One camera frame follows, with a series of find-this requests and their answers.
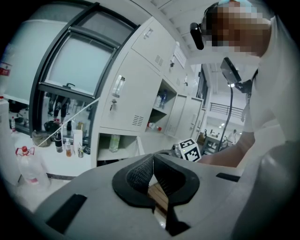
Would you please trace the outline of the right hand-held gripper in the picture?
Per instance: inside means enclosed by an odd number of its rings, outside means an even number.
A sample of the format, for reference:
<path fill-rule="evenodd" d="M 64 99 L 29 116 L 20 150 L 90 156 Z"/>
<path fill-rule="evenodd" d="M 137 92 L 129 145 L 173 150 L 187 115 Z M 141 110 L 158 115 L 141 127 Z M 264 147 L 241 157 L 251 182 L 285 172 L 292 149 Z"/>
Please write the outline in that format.
<path fill-rule="evenodd" d="M 172 150 L 176 157 L 187 161 L 198 162 L 201 159 L 198 144 L 192 138 L 174 144 Z"/>

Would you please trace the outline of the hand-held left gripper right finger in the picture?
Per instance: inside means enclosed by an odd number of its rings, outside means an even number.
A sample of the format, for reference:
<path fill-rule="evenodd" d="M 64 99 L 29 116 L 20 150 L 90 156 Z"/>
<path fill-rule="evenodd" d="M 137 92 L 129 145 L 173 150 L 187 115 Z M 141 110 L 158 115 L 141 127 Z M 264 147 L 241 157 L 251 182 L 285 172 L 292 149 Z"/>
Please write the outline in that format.
<path fill-rule="evenodd" d="M 153 240 L 248 240 L 254 234 L 250 206 L 255 164 L 243 170 L 189 162 L 156 154 L 156 178 L 165 177 L 178 191 L 168 196 L 165 230 Z"/>

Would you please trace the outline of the grey metal locker cabinet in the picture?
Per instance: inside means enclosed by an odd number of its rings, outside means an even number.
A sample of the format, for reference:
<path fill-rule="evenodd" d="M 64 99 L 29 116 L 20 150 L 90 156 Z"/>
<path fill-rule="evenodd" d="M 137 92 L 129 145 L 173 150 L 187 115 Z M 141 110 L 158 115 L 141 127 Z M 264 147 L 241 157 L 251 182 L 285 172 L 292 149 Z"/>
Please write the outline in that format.
<path fill-rule="evenodd" d="M 128 39 L 110 69 L 93 122 L 91 167 L 101 161 L 139 155 L 136 137 L 145 153 L 166 150 L 180 141 L 165 134 L 178 94 L 196 97 L 198 81 L 188 60 L 183 68 L 173 52 L 174 38 L 155 18 L 144 22 Z M 164 109 L 154 106 L 167 90 Z M 154 122 L 161 132 L 151 131 Z M 118 151 L 109 151 L 111 135 L 120 135 Z"/>

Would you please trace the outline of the person's right forearm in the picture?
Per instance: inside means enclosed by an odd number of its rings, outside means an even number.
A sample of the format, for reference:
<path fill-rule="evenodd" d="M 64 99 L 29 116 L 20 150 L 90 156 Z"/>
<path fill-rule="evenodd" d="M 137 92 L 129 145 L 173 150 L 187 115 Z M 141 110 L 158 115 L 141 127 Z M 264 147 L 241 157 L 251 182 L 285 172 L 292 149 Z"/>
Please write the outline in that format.
<path fill-rule="evenodd" d="M 242 132 L 240 139 L 235 145 L 211 155 L 204 155 L 198 163 L 237 167 L 254 143 L 255 137 L 253 132 Z"/>

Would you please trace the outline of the dark desk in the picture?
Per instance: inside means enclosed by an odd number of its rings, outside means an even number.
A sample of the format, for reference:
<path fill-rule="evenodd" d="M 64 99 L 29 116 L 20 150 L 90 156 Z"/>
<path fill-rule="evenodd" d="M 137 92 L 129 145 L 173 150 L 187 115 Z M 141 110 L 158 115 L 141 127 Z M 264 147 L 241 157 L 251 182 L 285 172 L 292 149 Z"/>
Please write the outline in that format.
<path fill-rule="evenodd" d="M 201 149 L 201 155 L 210 155 L 220 151 L 223 142 L 223 136 L 217 138 L 212 135 L 207 135 Z"/>

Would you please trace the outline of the small red-capped bottle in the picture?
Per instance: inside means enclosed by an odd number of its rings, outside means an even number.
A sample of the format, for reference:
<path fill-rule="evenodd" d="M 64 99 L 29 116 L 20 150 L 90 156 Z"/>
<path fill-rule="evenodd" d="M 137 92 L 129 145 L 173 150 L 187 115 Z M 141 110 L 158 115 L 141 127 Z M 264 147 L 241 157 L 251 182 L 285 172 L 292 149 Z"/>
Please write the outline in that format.
<path fill-rule="evenodd" d="M 160 126 L 157 126 L 154 122 L 148 122 L 147 127 L 151 131 L 161 132 L 162 128 Z"/>

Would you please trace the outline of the wooden plank platform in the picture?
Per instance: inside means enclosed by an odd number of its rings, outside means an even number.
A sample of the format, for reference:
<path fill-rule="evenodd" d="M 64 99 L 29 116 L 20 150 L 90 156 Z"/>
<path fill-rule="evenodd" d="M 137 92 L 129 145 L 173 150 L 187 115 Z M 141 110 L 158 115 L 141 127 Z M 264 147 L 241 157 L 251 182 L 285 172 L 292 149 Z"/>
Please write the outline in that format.
<path fill-rule="evenodd" d="M 156 210 L 159 214 L 163 217 L 167 217 L 168 211 L 168 197 L 166 196 L 165 192 L 161 188 L 159 183 L 155 183 L 148 188 L 148 197 L 153 199 L 156 204 Z"/>

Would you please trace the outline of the metal railing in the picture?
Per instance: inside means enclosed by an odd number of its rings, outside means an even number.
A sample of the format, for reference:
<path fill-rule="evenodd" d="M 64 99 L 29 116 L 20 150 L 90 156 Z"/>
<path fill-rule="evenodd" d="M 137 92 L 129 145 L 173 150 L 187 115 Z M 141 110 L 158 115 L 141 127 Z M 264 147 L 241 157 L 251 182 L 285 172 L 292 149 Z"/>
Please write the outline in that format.
<path fill-rule="evenodd" d="M 243 109 L 236 108 L 236 107 L 230 108 L 229 105 L 211 103 L 210 111 L 215 112 L 215 113 L 220 113 L 223 115 L 229 115 L 229 113 L 231 113 L 231 116 L 236 117 L 236 118 L 241 118 Z"/>

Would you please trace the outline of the green bottle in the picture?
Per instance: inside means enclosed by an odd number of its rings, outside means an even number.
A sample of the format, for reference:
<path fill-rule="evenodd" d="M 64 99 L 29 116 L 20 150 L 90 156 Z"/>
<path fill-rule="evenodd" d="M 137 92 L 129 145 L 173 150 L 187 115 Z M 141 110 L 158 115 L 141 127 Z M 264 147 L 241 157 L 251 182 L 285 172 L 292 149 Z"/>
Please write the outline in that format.
<path fill-rule="evenodd" d="M 110 144 L 109 144 L 109 151 L 115 153 L 118 151 L 120 142 L 120 135 L 111 135 Z"/>

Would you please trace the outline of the black flask bottle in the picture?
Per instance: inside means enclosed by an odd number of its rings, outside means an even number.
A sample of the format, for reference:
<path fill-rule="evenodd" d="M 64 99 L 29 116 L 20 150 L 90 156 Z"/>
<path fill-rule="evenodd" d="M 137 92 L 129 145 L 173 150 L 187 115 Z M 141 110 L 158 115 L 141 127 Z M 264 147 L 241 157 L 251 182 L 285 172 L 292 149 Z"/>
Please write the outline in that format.
<path fill-rule="evenodd" d="M 54 142 L 55 142 L 56 151 L 58 153 L 62 153 L 63 147 L 62 147 L 62 137 L 60 131 L 56 132 Z"/>

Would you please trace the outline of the large red-capped water jug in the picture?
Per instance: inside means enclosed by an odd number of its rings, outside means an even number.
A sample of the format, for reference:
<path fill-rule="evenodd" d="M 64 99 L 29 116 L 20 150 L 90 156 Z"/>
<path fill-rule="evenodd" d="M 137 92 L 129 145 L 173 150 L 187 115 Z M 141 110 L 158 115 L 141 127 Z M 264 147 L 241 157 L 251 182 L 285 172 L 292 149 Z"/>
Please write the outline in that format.
<path fill-rule="evenodd" d="M 24 180 L 36 189 L 48 189 L 50 181 L 41 158 L 37 156 L 35 147 L 28 148 L 27 146 L 22 146 L 20 148 L 16 148 L 15 154 L 18 161 L 19 171 Z"/>

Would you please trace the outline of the khaki bag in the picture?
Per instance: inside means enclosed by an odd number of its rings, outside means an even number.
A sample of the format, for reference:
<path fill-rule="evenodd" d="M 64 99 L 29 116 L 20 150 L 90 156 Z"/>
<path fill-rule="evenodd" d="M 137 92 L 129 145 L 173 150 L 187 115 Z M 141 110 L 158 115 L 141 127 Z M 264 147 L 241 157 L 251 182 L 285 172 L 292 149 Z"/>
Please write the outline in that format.
<path fill-rule="evenodd" d="M 49 147 L 52 143 L 51 139 L 49 138 L 49 134 L 46 131 L 36 131 L 34 130 L 31 133 L 31 138 L 35 146 L 39 146 L 42 148 Z"/>

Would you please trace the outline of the person's light t-shirt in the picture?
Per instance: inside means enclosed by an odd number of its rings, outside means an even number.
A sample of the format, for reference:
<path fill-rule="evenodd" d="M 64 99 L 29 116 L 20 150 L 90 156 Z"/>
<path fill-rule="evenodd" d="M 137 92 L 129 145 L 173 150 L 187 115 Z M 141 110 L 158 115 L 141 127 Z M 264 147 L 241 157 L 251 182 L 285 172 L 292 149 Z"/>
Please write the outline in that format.
<path fill-rule="evenodd" d="M 243 111 L 244 132 L 255 143 L 238 168 L 286 141 L 300 140 L 300 50 L 279 16 L 271 22 L 269 47 L 260 58 Z"/>

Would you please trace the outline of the dark framed window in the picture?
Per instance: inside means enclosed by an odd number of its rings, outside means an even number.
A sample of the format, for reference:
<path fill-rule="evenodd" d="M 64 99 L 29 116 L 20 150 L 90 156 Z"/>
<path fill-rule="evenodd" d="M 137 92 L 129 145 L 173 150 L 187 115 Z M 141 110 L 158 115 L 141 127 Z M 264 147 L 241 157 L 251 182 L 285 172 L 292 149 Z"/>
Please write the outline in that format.
<path fill-rule="evenodd" d="M 64 27 L 49 44 L 33 81 L 29 104 L 30 131 L 41 131 L 45 97 L 56 94 L 88 105 L 101 96 L 108 73 L 124 44 L 138 29 L 126 17 L 85 0 L 56 0 L 73 7 Z M 88 116 L 94 121 L 96 104 Z"/>

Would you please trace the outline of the red-labelled dispenser water jug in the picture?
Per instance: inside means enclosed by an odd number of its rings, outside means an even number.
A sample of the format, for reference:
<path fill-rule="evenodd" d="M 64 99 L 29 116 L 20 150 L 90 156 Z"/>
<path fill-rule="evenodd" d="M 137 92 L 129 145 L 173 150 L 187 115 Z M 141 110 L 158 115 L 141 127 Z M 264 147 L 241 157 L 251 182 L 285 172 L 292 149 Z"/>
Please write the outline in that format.
<path fill-rule="evenodd" d="M 15 56 L 15 47 L 8 43 L 2 57 L 0 58 L 0 101 L 4 98 L 10 72 L 13 66 Z"/>

